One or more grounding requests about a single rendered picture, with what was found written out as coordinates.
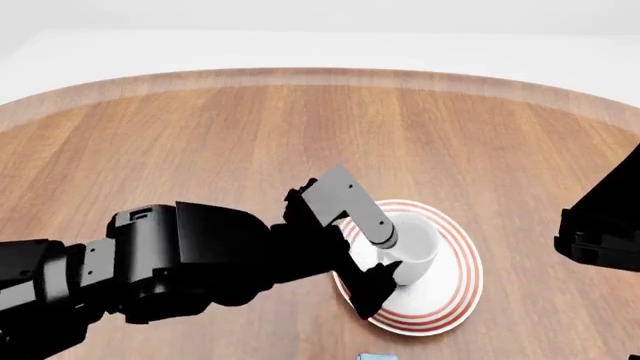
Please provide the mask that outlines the white plate with red rings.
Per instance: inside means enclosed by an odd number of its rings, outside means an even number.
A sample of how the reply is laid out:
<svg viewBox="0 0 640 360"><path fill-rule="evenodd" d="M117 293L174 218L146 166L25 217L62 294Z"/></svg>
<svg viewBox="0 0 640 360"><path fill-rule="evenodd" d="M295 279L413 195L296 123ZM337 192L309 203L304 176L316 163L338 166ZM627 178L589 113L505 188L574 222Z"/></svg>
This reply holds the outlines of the white plate with red rings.
<svg viewBox="0 0 640 360"><path fill-rule="evenodd" d="M478 304L484 285L478 251L453 219L432 206L412 200L379 200L387 215L419 215L438 230L440 250L419 281L398 287L368 321L408 336L438 335L464 322Z"/></svg>

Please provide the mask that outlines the white mug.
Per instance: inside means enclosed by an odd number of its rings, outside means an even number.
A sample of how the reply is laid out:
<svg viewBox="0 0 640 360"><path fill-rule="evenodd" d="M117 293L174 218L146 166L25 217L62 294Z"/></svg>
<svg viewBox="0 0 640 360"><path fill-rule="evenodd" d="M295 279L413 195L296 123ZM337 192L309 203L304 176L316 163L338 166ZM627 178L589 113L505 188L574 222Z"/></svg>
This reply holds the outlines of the white mug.
<svg viewBox="0 0 640 360"><path fill-rule="evenodd" d="M392 212L398 240L390 249L377 251L378 261L385 265L399 261L393 278L399 286L414 284L432 266L439 252L441 238L436 226L423 215Z"/></svg>

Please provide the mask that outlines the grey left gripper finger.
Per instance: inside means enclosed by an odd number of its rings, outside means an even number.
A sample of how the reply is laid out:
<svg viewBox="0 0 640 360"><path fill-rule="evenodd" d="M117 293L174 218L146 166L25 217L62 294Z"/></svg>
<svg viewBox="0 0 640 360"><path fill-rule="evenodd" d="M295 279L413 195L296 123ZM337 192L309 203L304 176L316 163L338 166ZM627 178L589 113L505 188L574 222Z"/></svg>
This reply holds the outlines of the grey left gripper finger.
<svg viewBox="0 0 640 360"><path fill-rule="evenodd" d="M323 173L301 197L323 227L347 215L375 247L390 249L398 242L394 223L341 165Z"/></svg>

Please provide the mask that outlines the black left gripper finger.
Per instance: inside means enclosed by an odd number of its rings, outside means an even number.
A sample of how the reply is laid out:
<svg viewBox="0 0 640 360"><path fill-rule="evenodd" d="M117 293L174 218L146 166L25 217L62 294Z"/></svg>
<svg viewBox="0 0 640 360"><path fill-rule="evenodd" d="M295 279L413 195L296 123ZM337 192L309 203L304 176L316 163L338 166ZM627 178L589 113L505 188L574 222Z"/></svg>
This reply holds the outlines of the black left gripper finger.
<svg viewBox="0 0 640 360"><path fill-rule="evenodd" d="M353 260L333 260L331 265L346 287L358 317L368 320L380 311L396 290L398 284L393 275L402 263L377 263L366 271L361 270Z"/></svg>

